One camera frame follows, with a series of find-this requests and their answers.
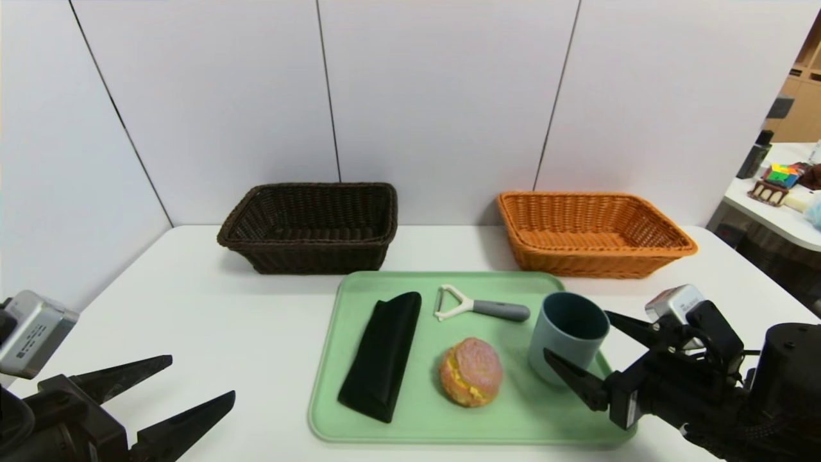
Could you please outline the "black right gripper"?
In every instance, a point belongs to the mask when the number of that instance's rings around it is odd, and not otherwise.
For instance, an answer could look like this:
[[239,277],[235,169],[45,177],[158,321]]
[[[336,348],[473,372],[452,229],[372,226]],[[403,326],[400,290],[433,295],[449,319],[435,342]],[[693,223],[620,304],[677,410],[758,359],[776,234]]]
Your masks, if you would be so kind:
[[649,323],[604,311],[611,327],[648,350],[603,380],[543,348],[543,359],[592,411],[629,430],[645,415],[674,428],[733,423],[743,343],[727,323]]

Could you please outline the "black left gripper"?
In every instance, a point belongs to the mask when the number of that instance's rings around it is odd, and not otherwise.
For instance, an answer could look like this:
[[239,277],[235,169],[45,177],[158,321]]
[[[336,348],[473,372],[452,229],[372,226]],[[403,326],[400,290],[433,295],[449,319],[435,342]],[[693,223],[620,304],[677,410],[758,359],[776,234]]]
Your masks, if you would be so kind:
[[33,417],[31,433],[15,447],[17,461],[176,461],[234,407],[237,392],[220,397],[136,433],[131,450],[123,424],[102,405],[168,366],[158,355],[80,375],[56,375],[24,398]]

